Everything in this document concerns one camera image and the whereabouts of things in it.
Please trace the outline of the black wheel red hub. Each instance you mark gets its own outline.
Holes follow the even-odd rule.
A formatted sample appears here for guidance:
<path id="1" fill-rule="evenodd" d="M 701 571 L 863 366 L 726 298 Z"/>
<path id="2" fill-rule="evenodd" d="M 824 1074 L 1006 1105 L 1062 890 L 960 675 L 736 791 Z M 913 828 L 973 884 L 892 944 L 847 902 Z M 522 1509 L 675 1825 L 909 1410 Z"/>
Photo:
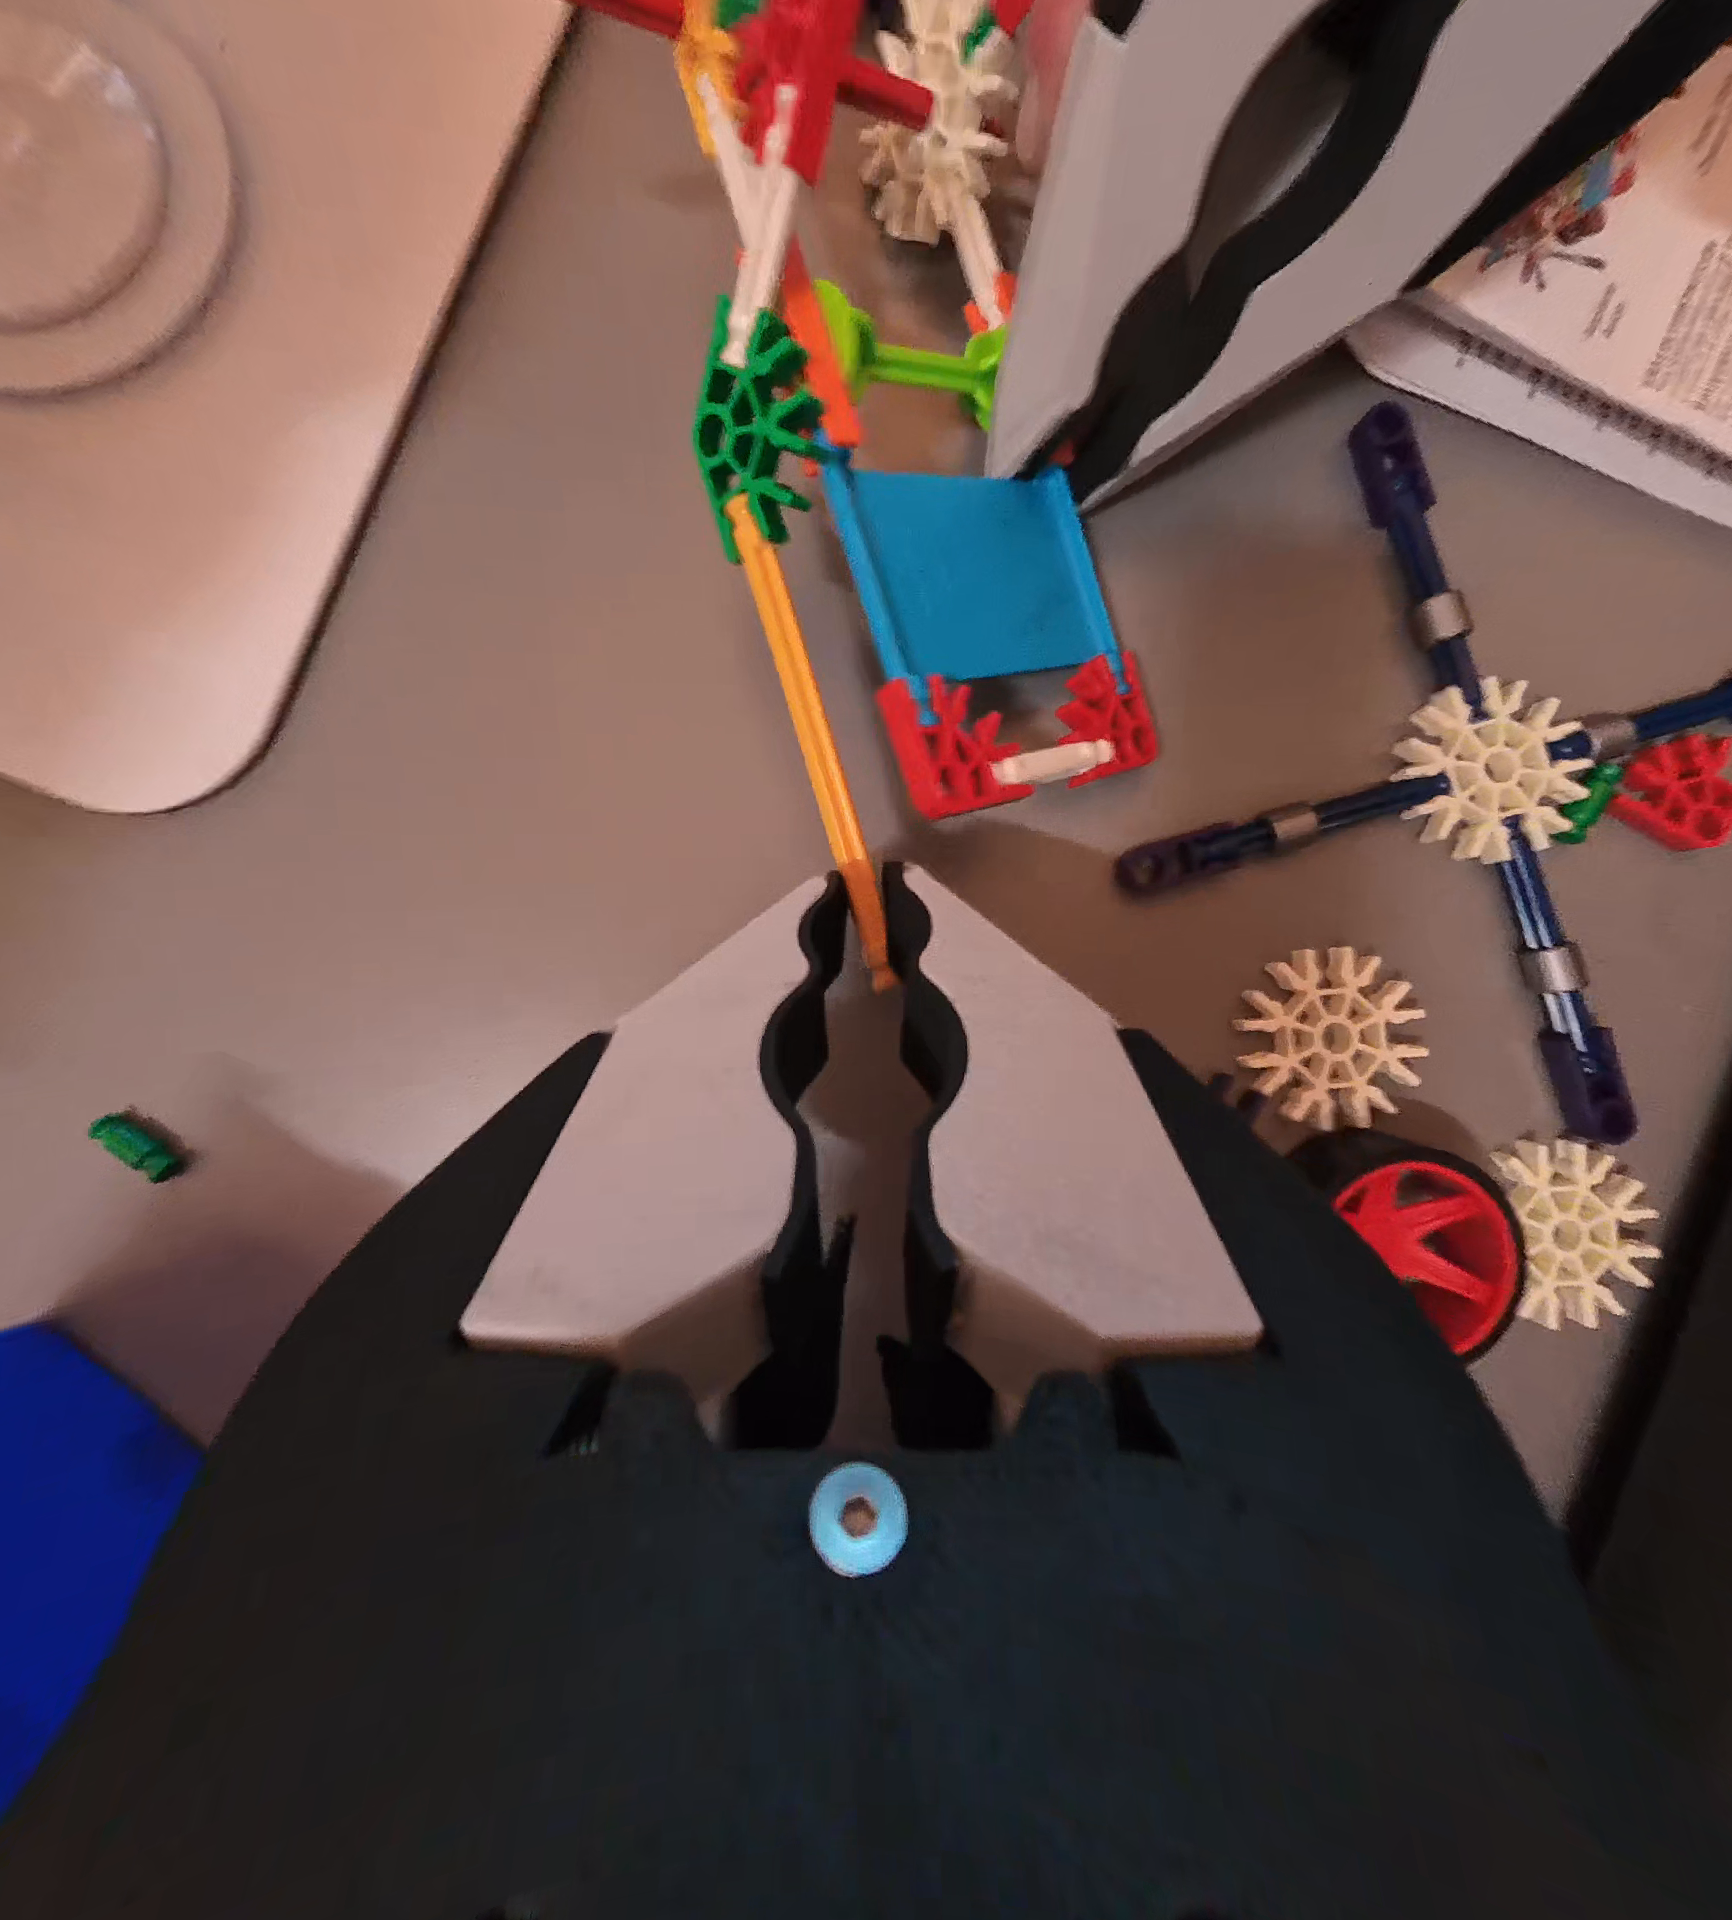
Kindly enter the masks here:
<path id="1" fill-rule="evenodd" d="M 1463 1365 L 1498 1345 L 1527 1296 L 1527 1237 L 1494 1174 L 1373 1126 L 1318 1133 L 1288 1162 Z"/>

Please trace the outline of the clear suction dome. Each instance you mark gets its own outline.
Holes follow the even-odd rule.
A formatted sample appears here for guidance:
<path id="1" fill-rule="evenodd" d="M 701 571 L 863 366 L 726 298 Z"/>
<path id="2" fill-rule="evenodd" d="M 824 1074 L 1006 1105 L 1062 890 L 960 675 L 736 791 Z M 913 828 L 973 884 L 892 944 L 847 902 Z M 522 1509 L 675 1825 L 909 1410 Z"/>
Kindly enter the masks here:
<path id="1" fill-rule="evenodd" d="M 0 333 L 85 319 L 167 219 L 158 121 L 82 26 L 0 4 Z"/>

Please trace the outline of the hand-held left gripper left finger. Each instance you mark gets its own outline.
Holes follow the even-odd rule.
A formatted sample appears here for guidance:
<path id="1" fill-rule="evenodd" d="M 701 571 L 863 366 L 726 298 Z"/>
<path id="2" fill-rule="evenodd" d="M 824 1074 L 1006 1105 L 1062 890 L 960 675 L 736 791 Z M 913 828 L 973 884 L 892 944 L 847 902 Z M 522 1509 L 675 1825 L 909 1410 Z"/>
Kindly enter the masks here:
<path id="1" fill-rule="evenodd" d="M 469 1345 L 670 1376 L 736 1448 L 828 1438 L 856 1219 L 824 1219 L 805 1103 L 851 925 L 845 882 L 809 881 L 599 1038 Z"/>

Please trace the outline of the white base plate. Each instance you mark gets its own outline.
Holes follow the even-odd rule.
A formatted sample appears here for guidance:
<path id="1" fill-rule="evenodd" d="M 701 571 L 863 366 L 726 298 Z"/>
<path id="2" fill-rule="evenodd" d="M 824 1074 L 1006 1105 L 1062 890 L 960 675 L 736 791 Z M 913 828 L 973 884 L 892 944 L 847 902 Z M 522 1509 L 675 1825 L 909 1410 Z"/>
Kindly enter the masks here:
<path id="1" fill-rule="evenodd" d="M 234 226 L 111 382 L 0 397 L 0 779 L 205 801 L 270 743 L 568 4 L 130 4 L 210 86 Z"/>

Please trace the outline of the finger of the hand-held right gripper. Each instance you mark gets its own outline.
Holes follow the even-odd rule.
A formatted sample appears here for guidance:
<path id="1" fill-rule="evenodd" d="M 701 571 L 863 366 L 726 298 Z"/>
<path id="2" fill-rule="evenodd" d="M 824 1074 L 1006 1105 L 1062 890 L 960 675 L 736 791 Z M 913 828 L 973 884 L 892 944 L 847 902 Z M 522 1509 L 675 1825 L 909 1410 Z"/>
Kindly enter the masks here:
<path id="1" fill-rule="evenodd" d="M 1306 2 L 1090 4 L 1075 26 L 989 427 L 989 474 L 1075 437 L 1131 301 L 1195 229 L 1253 86 Z"/>
<path id="2" fill-rule="evenodd" d="M 1209 253 L 1191 233 L 1124 308 L 1089 405 L 1089 503 L 1406 293 L 1653 6 L 1346 4 L 1359 56 L 1311 155 Z"/>

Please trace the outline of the white mount bracket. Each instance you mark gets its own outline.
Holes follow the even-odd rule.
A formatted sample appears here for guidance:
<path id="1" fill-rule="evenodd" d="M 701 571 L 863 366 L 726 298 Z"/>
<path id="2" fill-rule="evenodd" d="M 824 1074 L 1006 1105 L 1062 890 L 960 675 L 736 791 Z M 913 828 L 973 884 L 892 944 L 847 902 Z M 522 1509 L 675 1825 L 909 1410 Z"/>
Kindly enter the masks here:
<path id="1" fill-rule="evenodd" d="M 0 333 L 0 397 L 55 397 L 140 369 L 194 319 L 231 246 L 237 182 L 212 86 L 153 18 L 111 2 L 14 6 L 80 26 L 111 50 L 153 110 L 167 161 L 164 220 L 134 276 L 82 319 Z"/>

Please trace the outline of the blue rod cross assembly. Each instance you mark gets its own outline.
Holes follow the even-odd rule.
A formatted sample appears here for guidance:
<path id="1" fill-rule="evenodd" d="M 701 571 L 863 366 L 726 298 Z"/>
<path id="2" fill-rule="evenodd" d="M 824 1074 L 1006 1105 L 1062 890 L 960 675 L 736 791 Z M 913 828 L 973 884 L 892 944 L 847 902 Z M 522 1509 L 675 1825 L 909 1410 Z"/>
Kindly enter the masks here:
<path id="1" fill-rule="evenodd" d="M 1543 1008 L 1538 1047 L 1556 1113 L 1575 1136 L 1624 1145 L 1638 1133 L 1638 1113 L 1618 1045 L 1591 1008 L 1585 959 L 1541 855 L 1571 826 L 1566 810 L 1588 801 L 1588 774 L 1732 725 L 1732 675 L 1676 700 L 1581 723 L 1563 721 L 1555 700 L 1530 702 L 1523 683 L 1480 675 L 1474 618 L 1434 538 L 1437 492 L 1406 409 L 1387 400 L 1367 413 L 1349 453 L 1367 521 L 1387 538 L 1410 633 L 1432 671 L 1432 696 L 1394 748 L 1399 771 L 1383 786 L 1143 843 L 1119 855 L 1115 881 L 1124 895 L 1152 901 L 1379 820 L 1416 823 L 1427 845 L 1500 877 L 1517 960 Z"/>

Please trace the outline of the small green clip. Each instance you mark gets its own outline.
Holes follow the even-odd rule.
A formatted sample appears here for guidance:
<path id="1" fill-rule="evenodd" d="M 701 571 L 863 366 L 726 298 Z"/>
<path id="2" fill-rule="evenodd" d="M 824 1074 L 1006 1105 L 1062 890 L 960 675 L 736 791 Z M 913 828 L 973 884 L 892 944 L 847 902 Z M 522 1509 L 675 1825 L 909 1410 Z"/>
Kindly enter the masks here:
<path id="1" fill-rule="evenodd" d="M 153 1117 L 134 1110 L 97 1117 L 86 1129 L 86 1138 L 113 1162 L 153 1187 L 178 1181 L 192 1168 L 192 1154 L 182 1140 Z"/>

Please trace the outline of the white snowflake connector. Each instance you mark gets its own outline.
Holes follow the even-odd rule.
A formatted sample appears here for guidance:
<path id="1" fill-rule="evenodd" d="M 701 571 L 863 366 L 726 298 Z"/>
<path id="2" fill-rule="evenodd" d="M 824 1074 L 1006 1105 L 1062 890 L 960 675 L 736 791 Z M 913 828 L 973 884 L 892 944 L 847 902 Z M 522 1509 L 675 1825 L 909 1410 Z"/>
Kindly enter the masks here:
<path id="1" fill-rule="evenodd" d="M 1266 965 L 1269 986 L 1244 992 L 1235 1033 L 1251 1045 L 1235 1066 L 1248 1093 L 1318 1135 L 1370 1131 L 1394 1117 L 1394 1093 L 1418 1093 L 1431 1056 L 1416 1029 L 1427 1008 L 1379 954 L 1302 949 Z"/>
<path id="2" fill-rule="evenodd" d="M 1654 1287 L 1661 1212 L 1623 1159 L 1571 1136 L 1523 1138 L 1492 1154 L 1523 1243 L 1515 1316 L 1546 1332 L 1598 1332 Z"/>

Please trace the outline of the colourful toy construction model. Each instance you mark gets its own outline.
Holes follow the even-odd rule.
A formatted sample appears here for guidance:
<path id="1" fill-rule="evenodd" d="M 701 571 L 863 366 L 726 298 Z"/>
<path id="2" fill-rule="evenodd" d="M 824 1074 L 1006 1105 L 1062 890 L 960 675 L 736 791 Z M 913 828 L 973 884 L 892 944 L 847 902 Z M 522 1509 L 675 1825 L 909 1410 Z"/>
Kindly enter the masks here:
<path id="1" fill-rule="evenodd" d="M 692 139 L 734 225 L 734 280 L 707 333 L 688 445 L 720 549 L 742 576 L 878 990 L 888 912 L 792 598 L 783 547 L 818 503 L 878 662 L 878 723 L 926 823 L 1149 767 L 1159 733 L 1115 631 L 1068 482 L 858 464 L 874 388 L 950 399 L 998 423 L 1016 276 L 987 203 L 1011 153 L 1013 40 L 1030 4 L 899 4 L 863 53 L 867 4 L 596 2 L 667 45 Z M 950 246 L 963 349 L 913 349 L 807 264 L 836 110 L 867 116 L 861 182 L 884 238 Z"/>

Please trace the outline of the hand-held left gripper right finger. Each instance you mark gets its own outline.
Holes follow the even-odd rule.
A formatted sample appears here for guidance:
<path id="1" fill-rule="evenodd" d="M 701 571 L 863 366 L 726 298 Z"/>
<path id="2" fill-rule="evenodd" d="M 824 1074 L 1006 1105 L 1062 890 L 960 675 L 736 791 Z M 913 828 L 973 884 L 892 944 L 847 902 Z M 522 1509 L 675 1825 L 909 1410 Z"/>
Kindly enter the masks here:
<path id="1" fill-rule="evenodd" d="M 1254 1351 L 1265 1325 L 1126 1035 L 909 863 L 883 868 L 900 1063 L 925 1094 L 905 1331 L 878 1366 L 900 1448 L 987 1448 L 1053 1376 Z"/>

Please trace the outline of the instruction booklet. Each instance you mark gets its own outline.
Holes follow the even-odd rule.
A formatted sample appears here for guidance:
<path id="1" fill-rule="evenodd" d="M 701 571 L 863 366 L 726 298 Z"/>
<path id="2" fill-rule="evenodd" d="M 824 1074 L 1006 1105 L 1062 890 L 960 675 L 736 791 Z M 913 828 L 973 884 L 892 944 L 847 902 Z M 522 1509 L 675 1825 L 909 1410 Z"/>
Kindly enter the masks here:
<path id="1" fill-rule="evenodd" d="M 1732 531 L 1732 38 L 1344 342 L 1401 394 Z"/>

